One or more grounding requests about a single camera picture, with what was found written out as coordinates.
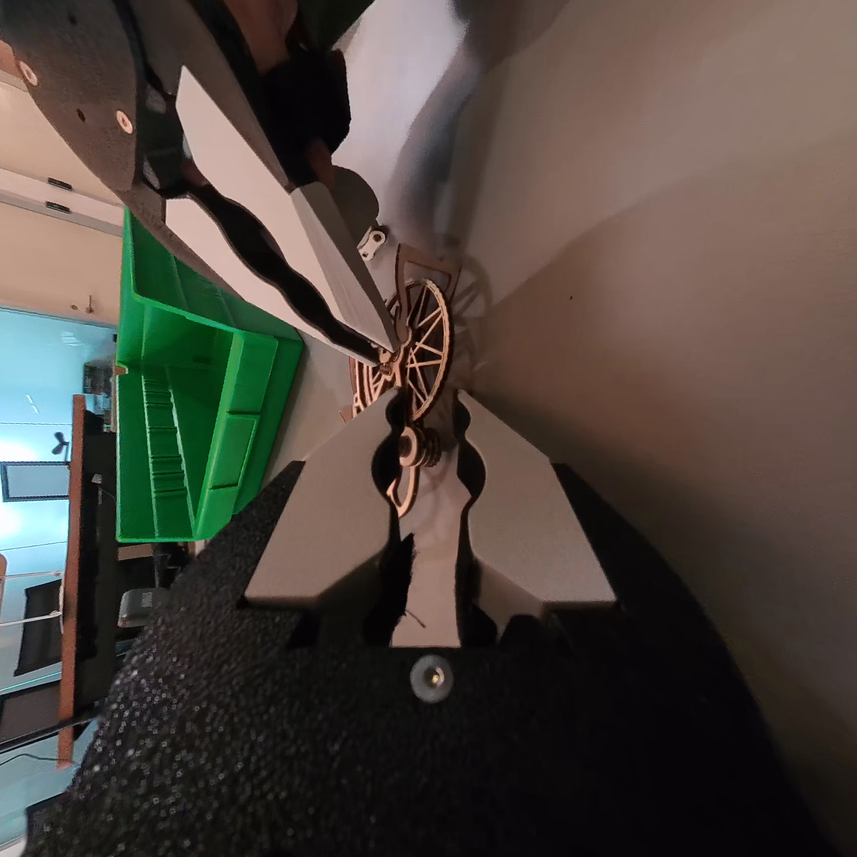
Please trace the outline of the person's right hand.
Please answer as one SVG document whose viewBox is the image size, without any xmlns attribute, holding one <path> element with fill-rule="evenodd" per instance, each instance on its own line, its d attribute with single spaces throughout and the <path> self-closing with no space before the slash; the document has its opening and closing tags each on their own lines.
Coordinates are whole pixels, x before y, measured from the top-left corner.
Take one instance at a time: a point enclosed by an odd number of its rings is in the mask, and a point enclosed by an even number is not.
<svg viewBox="0 0 857 857">
<path fill-rule="evenodd" d="M 287 37 L 298 13 L 296 1 L 225 1 L 241 31 L 261 78 L 288 62 Z M 335 188 L 335 171 L 327 144 L 319 138 L 307 141 L 304 156 L 315 179 L 329 190 Z"/>
</svg>

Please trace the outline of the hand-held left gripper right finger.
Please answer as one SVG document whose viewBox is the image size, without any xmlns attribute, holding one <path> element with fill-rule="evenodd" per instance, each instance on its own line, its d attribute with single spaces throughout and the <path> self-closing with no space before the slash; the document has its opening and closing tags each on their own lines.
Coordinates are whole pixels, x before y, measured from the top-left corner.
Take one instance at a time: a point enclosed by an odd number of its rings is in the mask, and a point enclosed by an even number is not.
<svg viewBox="0 0 857 857">
<path fill-rule="evenodd" d="M 550 459 L 466 391 L 455 406 L 471 602 L 494 622 L 603 608 L 616 594 Z"/>
</svg>

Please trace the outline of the wooden bicycle model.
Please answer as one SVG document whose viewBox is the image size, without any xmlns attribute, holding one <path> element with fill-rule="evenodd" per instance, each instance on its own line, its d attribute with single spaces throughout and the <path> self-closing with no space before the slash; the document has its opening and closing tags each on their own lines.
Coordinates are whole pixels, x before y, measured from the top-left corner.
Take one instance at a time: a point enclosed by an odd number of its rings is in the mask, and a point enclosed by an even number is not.
<svg viewBox="0 0 857 857">
<path fill-rule="evenodd" d="M 339 412 L 344 422 L 391 389 L 403 394 L 406 414 L 399 439 L 399 473 L 387 488 L 387 497 L 400 518 L 414 506 L 422 471 L 441 458 L 440 435 L 425 420 L 441 400 L 452 368 L 452 303 L 460 273 L 460 264 L 434 259 L 400 243 L 395 254 L 394 292 L 386 302 L 399 348 L 379 349 L 376 366 L 349 358 L 352 399 Z"/>
</svg>

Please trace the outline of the computer monitor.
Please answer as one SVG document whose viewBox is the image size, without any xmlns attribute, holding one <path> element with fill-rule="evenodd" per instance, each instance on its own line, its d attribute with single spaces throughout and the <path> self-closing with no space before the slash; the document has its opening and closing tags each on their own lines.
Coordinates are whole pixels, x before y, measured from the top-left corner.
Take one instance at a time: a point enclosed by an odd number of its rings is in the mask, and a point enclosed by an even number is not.
<svg viewBox="0 0 857 857">
<path fill-rule="evenodd" d="M 1 463 L 3 502 L 53 501 L 70 495 L 70 464 L 51 462 Z"/>
</svg>

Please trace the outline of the green plastic bin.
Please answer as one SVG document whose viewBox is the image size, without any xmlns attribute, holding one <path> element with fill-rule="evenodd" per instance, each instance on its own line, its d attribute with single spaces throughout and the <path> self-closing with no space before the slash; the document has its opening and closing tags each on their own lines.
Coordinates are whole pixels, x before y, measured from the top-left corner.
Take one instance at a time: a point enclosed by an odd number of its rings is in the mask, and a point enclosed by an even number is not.
<svg viewBox="0 0 857 857">
<path fill-rule="evenodd" d="M 298 332 L 202 277 L 124 211 L 116 537 L 213 538 L 259 493 Z"/>
</svg>

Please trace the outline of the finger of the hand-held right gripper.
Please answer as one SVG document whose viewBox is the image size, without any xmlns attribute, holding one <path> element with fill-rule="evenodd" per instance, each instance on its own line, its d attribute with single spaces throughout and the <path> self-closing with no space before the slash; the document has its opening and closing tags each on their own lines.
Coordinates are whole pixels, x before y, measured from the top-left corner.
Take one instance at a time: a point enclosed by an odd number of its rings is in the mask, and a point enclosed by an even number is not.
<svg viewBox="0 0 857 857">
<path fill-rule="evenodd" d="M 316 287 L 275 249 L 267 229 L 219 193 L 166 201 L 166 225 L 247 304 L 370 366 L 370 340 L 337 320 Z"/>
<path fill-rule="evenodd" d="M 380 292 L 331 190 L 318 181 L 290 188 L 244 95 L 215 99 L 207 82 L 181 68 L 176 97 L 178 119 L 190 160 L 202 185 L 190 193 L 219 193 L 249 211 L 264 226 L 284 260 L 322 295 L 334 317 L 393 351 L 397 333 Z"/>
</svg>

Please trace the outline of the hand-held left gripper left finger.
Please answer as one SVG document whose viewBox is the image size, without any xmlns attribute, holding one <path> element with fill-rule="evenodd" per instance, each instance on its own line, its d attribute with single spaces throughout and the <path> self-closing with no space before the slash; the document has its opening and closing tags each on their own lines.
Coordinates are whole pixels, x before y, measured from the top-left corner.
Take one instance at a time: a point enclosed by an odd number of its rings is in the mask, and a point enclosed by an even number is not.
<svg viewBox="0 0 857 857">
<path fill-rule="evenodd" d="M 399 471 L 406 401 L 393 388 L 303 462 L 244 598 L 252 607 L 363 613 L 399 541 L 387 488 Z"/>
</svg>

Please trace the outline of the grey desk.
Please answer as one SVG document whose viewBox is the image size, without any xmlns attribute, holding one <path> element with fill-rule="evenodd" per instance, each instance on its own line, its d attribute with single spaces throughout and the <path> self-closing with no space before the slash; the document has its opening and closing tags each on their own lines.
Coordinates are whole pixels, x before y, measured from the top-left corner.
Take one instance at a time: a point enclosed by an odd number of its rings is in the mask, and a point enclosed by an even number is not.
<svg viewBox="0 0 857 857">
<path fill-rule="evenodd" d="M 855 2 L 372 2 L 337 160 L 457 383 L 632 522 L 855 855 Z"/>
</svg>

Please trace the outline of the white door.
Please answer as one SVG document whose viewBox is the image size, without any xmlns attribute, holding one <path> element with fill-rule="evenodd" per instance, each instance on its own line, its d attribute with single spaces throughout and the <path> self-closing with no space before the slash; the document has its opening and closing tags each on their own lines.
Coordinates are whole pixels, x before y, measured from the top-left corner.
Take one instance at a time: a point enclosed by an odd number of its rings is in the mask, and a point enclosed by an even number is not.
<svg viewBox="0 0 857 857">
<path fill-rule="evenodd" d="M 114 322 L 122 246 L 121 237 L 3 203 L 2 305 Z"/>
<path fill-rule="evenodd" d="M 24 83 L 5 71 L 1 73 L 1 166 L 40 180 L 58 179 L 84 196 L 120 202 L 44 118 Z"/>
</svg>

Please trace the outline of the wooden office table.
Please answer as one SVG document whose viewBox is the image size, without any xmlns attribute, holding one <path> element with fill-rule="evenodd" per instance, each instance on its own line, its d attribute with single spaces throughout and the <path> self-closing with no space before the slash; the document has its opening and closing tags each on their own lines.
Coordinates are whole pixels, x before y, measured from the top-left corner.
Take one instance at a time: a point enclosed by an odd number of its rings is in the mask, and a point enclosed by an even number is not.
<svg viewBox="0 0 857 857">
<path fill-rule="evenodd" d="M 72 762 L 77 732 L 106 695 L 116 667 L 116 439 L 73 397 L 69 533 L 62 581 L 58 767 Z"/>
</svg>

